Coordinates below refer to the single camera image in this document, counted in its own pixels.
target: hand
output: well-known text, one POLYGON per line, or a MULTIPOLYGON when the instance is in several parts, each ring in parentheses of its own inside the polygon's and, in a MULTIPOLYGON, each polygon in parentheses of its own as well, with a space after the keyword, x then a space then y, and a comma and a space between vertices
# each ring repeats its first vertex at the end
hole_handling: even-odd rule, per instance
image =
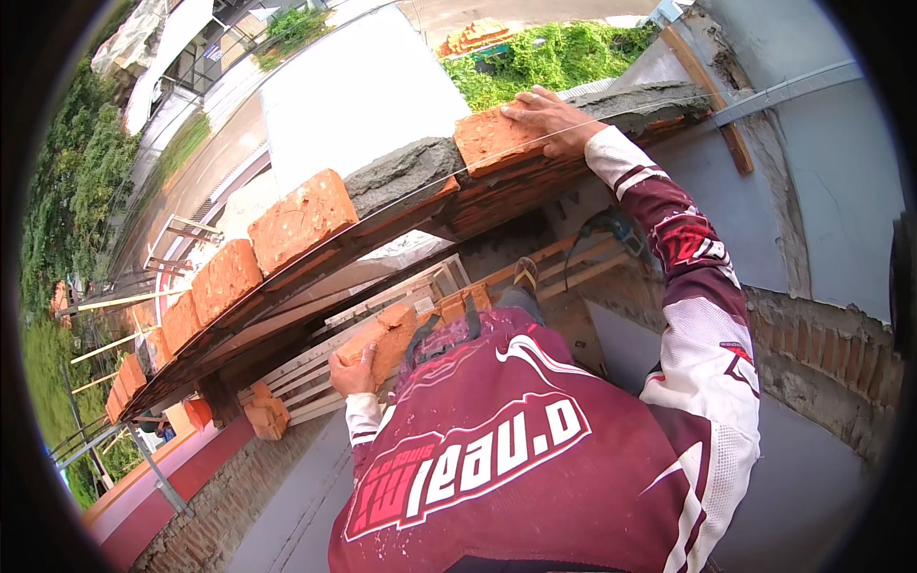
POLYGON ((363 348, 363 356, 360 358, 359 364, 354 364, 353 366, 344 366, 341 364, 341 359, 337 357, 337 352, 332 352, 331 356, 328 357, 331 386, 345 398, 350 394, 375 392, 376 385, 371 379, 370 372, 372 371, 372 360, 376 358, 377 348, 378 345, 375 342, 363 348))
POLYGON ((606 126, 589 114, 572 105, 565 104, 553 92, 540 85, 532 86, 532 92, 516 94, 516 101, 524 109, 504 105, 501 113, 524 124, 539 126, 551 136, 545 146, 546 157, 578 159, 586 150, 586 143, 606 126))

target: maroon jersey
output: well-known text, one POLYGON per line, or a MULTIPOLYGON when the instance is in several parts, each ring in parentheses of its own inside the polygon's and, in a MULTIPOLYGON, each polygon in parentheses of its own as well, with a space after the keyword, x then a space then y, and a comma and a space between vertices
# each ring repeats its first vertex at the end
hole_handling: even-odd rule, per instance
MULTIPOLYGON (((354 493, 333 571, 437 571, 464 556, 697 571, 745 495, 759 390, 723 244, 664 171, 609 127, 587 161, 663 262, 661 370, 639 399, 573 365, 520 309, 411 371, 384 414, 348 396, 354 493)), ((463 321, 418 354, 460 340, 463 321)))

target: leg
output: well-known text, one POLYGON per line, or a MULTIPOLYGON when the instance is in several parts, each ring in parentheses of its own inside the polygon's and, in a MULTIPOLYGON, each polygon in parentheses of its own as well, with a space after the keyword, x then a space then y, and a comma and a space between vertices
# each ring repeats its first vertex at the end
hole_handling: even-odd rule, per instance
POLYGON ((545 325, 545 318, 541 315, 541 307, 535 297, 538 283, 538 267, 528 257, 522 257, 516 262, 513 286, 506 287, 500 296, 500 301, 495 308, 515 306, 526 311, 536 323, 545 325))
POLYGON ((508 308, 510 306, 521 308, 526 311, 536 323, 542 326, 545 325, 545 319, 541 315, 541 308, 538 306, 538 300, 529 294, 526 289, 515 285, 506 287, 503 289, 503 294, 500 295, 500 301, 493 307, 508 308))

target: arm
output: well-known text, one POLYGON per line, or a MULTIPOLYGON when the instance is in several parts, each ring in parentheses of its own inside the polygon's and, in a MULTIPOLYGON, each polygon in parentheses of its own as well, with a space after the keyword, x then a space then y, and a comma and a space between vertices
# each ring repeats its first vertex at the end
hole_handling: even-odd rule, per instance
POLYGON ((331 385, 346 398, 348 433, 353 447, 353 477, 358 479, 363 474, 366 456, 372 442, 376 439, 382 421, 382 410, 376 400, 374 384, 370 379, 372 361, 376 356, 376 344, 372 343, 363 349, 359 364, 344 366, 337 354, 332 352, 328 357, 328 369, 331 372, 331 385))
POLYGON ((586 162, 640 222, 662 261, 666 292, 661 370, 640 399, 649 405, 691 484, 679 529, 688 532, 671 559, 698 570, 745 496, 759 456, 760 399, 745 297, 729 255, 691 198, 616 127, 560 102, 547 90, 519 94, 527 109, 512 119, 558 133, 549 157, 586 162))

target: vine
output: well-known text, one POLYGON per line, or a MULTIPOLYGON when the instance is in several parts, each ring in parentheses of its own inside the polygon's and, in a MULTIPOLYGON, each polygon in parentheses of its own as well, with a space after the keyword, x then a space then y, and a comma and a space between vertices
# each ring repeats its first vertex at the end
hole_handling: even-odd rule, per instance
POLYGON ((552 91, 616 78, 655 39, 652 23, 615 28, 600 22, 573 21, 526 28, 508 42, 505 57, 491 57, 492 72, 480 72, 465 56, 443 67, 472 111, 508 102, 537 83, 552 91))

